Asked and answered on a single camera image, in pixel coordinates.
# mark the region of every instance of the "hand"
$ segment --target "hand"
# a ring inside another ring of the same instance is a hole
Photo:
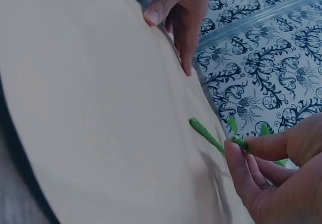
[[[209,0],[153,0],[143,14],[150,26],[157,26],[166,18],[166,29],[173,31],[181,65],[188,76],[208,3]]]
[[[254,221],[257,224],[321,223],[322,113],[287,131],[247,139],[247,144],[257,157],[245,156],[229,140],[225,150],[236,192]],[[271,162],[286,158],[300,168],[290,170]],[[276,187],[269,186],[264,177]]]

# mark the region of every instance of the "beige board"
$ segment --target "beige board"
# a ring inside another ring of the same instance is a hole
[[[0,0],[0,73],[62,224],[252,223],[196,73],[134,0]]]

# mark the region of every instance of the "blue and white tile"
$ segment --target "blue and white tile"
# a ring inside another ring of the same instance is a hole
[[[286,130],[322,110],[322,1],[249,29],[197,54],[226,124],[242,137]]]

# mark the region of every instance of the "green stem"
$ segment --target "green stem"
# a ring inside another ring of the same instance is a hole
[[[208,140],[212,145],[214,145],[221,154],[226,157],[225,149],[224,147],[208,132],[208,130],[196,119],[196,118],[190,118],[189,119],[190,125],[205,139]],[[238,136],[233,136],[231,140],[235,143],[237,143],[241,148],[248,151],[247,143],[244,139],[239,138]],[[277,165],[285,167],[287,160],[278,160],[274,161]]]
[[[233,136],[231,138],[231,141],[233,141],[234,143],[237,143],[242,149],[248,151],[248,146],[244,139],[241,139],[238,136]]]
[[[208,130],[196,119],[196,118],[190,118],[189,119],[190,125],[198,132],[200,135],[202,135],[205,139],[208,140],[212,145],[214,145],[221,154],[225,157],[225,149],[223,146],[214,139],[214,137],[208,132]]]

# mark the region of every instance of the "green clay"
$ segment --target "green clay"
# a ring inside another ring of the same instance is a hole
[[[232,129],[233,133],[236,135],[238,132],[237,122],[234,118],[230,117],[228,119],[228,126]]]
[[[288,161],[288,159],[286,159],[286,160],[277,160],[277,161],[274,161],[274,163],[276,163],[277,165],[280,165],[282,167],[285,167],[287,161]]]
[[[217,140],[214,139],[214,137],[196,118],[190,118],[189,123],[198,133],[200,133],[200,135],[202,135],[205,139],[208,140],[208,142],[214,145],[225,157],[225,149],[223,148],[223,146]]]
[[[271,131],[265,122],[262,123],[260,136],[270,135]]]
[[[234,132],[237,132],[237,131],[235,131],[235,130],[237,130],[236,121],[234,119],[233,120],[231,120],[231,119],[233,119],[233,118],[229,119],[228,124]],[[217,140],[214,139],[214,137],[208,132],[208,130],[196,118],[194,118],[194,117],[190,118],[189,123],[200,135],[202,135],[205,139],[208,140],[208,142],[210,142],[212,145],[214,145],[221,152],[221,154],[225,157],[224,147]],[[271,134],[269,128],[267,127],[267,125],[265,123],[262,123],[260,135],[263,136],[263,135],[269,135],[269,134]],[[247,146],[247,143],[244,139],[241,139],[238,136],[233,136],[231,138],[231,141],[237,143],[242,149],[248,151],[248,146]],[[274,163],[285,167],[287,161],[288,161],[287,159],[286,160],[278,160],[278,161],[274,161]]]
[[[231,141],[233,141],[234,143],[237,143],[242,149],[248,151],[248,146],[244,139],[241,139],[238,136],[233,136],[231,138]]]

